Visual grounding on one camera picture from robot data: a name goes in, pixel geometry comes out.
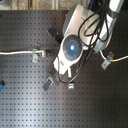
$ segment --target perforated table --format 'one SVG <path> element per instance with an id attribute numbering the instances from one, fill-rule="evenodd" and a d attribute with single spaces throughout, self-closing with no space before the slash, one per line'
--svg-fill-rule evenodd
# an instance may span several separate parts
<path id="1" fill-rule="evenodd" d="M 0 51 L 58 48 L 47 33 L 53 26 L 62 35 L 67 11 L 0 11 Z M 128 12 L 121 12 L 107 56 L 128 54 Z M 54 57 L 32 63 L 32 54 L 1 56 L 0 126 L 3 128 L 127 128 L 128 60 L 101 68 L 103 59 L 93 54 L 75 82 L 75 89 L 53 84 L 48 92 L 46 68 Z"/>

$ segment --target cable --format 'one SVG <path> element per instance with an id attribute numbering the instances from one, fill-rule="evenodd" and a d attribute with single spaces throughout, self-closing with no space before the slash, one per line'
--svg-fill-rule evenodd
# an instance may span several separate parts
<path id="1" fill-rule="evenodd" d="M 25 53 L 41 53 L 42 51 L 17 51 L 17 52 L 0 52 L 0 55 L 14 55 L 14 54 L 25 54 Z"/>
<path id="2" fill-rule="evenodd" d="M 81 26 L 80 26 L 80 28 L 79 28 L 79 30 L 78 30 L 78 37 L 79 37 L 79 39 L 80 39 L 80 42 L 82 42 L 82 43 L 83 43 L 85 46 L 87 46 L 87 47 L 89 47 L 89 45 L 85 44 L 85 43 L 82 41 L 82 39 L 81 39 L 81 37 L 80 37 L 80 31 L 81 31 L 81 28 L 83 27 L 83 25 L 85 24 L 85 22 L 87 22 L 91 17 L 93 17 L 94 15 L 96 15 L 96 14 L 98 14 L 98 13 L 99 13 L 99 17 L 98 17 L 96 20 L 94 20 L 94 21 L 86 28 L 86 30 L 84 31 L 84 36 L 85 36 L 85 37 L 88 37 L 88 36 L 97 35 L 98 39 L 99 39 L 100 41 L 102 41 L 102 42 L 106 42 L 106 41 L 108 40 L 108 38 L 109 38 L 109 28 L 108 28 L 107 19 L 106 19 L 107 13 L 106 13 L 105 10 L 103 9 L 103 7 L 105 6 L 105 4 L 108 4 L 108 2 L 105 1 L 105 2 L 103 3 L 102 7 L 101 7 L 97 12 L 95 12 L 95 13 L 93 13 L 92 15 L 90 15 L 89 17 L 87 17 L 86 20 L 83 21 L 83 23 L 81 24 Z M 106 35 L 106 38 L 105 38 L 104 40 L 102 40 L 102 39 L 100 38 L 100 33 L 101 33 L 102 27 L 103 27 L 103 25 L 104 25 L 104 21 L 105 21 L 105 25 L 106 25 L 106 29 L 107 29 L 107 33 L 106 33 L 107 35 Z M 97 24 L 97 26 L 96 26 L 94 32 L 93 32 L 92 34 L 88 34 L 88 35 L 87 35 L 87 34 L 86 34 L 87 31 L 88 31 L 96 22 L 98 22 L 98 24 Z"/>
<path id="3" fill-rule="evenodd" d="M 105 58 L 105 56 L 103 55 L 103 52 L 102 52 L 102 51 L 100 51 L 100 54 L 101 54 L 102 58 L 103 58 L 104 60 L 106 60 L 106 58 Z"/>
<path id="4" fill-rule="evenodd" d="M 104 59 L 104 60 L 106 60 L 106 57 L 103 55 L 103 52 L 102 51 L 100 51 L 100 54 L 101 54 L 101 56 L 102 56 L 102 58 Z M 124 57 L 121 57 L 121 58 L 119 58 L 119 59 L 114 59 L 114 60 L 110 60 L 111 62 L 118 62 L 118 61 L 121 61 L 121 60 L 124 60 L 124 59 L 127 59 L 128 58 L 128 56 L 124 56 Z"/>

